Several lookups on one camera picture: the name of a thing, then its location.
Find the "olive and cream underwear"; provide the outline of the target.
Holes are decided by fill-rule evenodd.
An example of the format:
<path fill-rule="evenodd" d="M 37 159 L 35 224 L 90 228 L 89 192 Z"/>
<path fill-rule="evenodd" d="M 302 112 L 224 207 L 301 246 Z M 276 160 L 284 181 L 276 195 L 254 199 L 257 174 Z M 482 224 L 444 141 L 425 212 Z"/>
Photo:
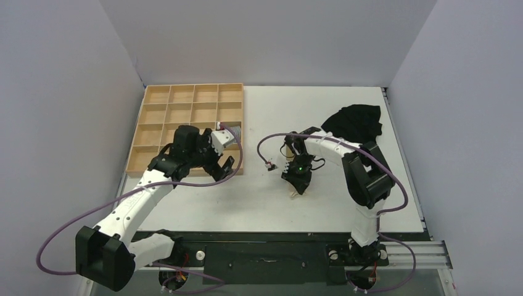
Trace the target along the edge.
<path fill-rule="evenodd" d="M 285 148 L 286 159 L 292 159 L 288 174 L 304 175 L 306 172 L 311 171 L 312 157 L 308 154 L 300 154 L 295 151 L 294 148 L 287 146 Z M 290 196 L 296 198 L 299 195 L 294 192 L 294 188 L 289 184 Z"/>

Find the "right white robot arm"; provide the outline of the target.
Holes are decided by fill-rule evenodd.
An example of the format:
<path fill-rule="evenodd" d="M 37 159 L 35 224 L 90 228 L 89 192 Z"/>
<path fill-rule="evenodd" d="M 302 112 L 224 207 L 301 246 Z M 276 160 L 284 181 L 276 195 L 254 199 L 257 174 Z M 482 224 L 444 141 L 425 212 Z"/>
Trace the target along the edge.
<path fill-rule="evenodd" d="M 310 185 L 313 160 L 328 160 L 344 172 L 349 196 L 356 203 L 352 242 L 348 246 L 349 258 L 364 263 L 373 254 L 371 245 L 378 240 L 377 213 L 390 195 L 395 181 L 384 171 L 388 164 L 379 166 L 367 155 L 378 161 L 384 157 L 376 143 L 366 145 L 336 138 L 332 133 L 311 127 L 296 135 L 287 135 L 284 145 L 292 153 L 282 171 L 296 194 L 302 195 Z"/>

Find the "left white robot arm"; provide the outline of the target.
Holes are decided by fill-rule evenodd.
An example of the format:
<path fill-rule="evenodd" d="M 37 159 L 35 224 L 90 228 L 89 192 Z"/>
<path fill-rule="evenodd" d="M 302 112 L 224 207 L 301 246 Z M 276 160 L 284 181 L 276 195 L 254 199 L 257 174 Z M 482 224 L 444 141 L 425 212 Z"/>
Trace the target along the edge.
<path fill-rule="evenodd" d="M 181 125 L 173 140 L 163 146 L 144 170 L 136 187 L 121 196 L 119 204 L 95 226 L 82 227 L 75 237 L 76 273 L 112 291 L 129 283 L 135 271 L 163 260 L 177 265 L 184 248 L 167 231 L 133 241 L 140 225 L 157 204 L 179 186 L 194 168 L 213 178 L 211 186 L 221 184 L 239 169 L 229 156 L 220 163 L 223 152 L 241 145 L 241 127 L 223 122 L 203 132 L 192 125 Z"/>

